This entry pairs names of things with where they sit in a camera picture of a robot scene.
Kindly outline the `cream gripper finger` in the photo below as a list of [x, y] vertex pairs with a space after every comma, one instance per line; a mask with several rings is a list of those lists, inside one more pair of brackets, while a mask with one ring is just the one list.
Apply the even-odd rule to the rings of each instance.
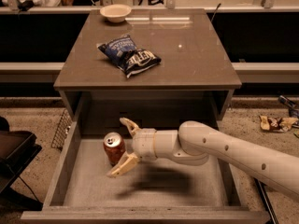
[[128, 154], [127, 152], [124, 152], [119, 162], [107, 172], [107, 176], [116, 178], [120, 175], [124, 175], [134, 169], [139, 162], [140, 158], [135, 153]]
[[134, 137], [136, 133], [140, 130], [139, 126], [128, 118], [120, 118], [120, 122], [127, 128], [129, 134], [132, 137]]

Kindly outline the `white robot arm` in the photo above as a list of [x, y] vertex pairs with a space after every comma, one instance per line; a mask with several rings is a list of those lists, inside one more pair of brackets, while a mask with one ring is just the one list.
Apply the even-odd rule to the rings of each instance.
[[178, 164], [197, 166], [209, 156], [232, 164], [272, 189], [299, 201], [299, 158], [221, 133], [201, 122], [185, 121], [176, 130], [140, 128], [121, 118], [132, 141], [120, 161], [108, 173], [118, 177], [142, 161], [169, 159]]

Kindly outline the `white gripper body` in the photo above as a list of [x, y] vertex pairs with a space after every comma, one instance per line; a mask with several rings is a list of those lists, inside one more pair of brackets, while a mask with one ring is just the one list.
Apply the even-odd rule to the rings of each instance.
[[157, 159], [154, 150], [155, 133], [155, 129], [140, 129], [133, 137], [133, 151], [142, 161], [155, 161]]

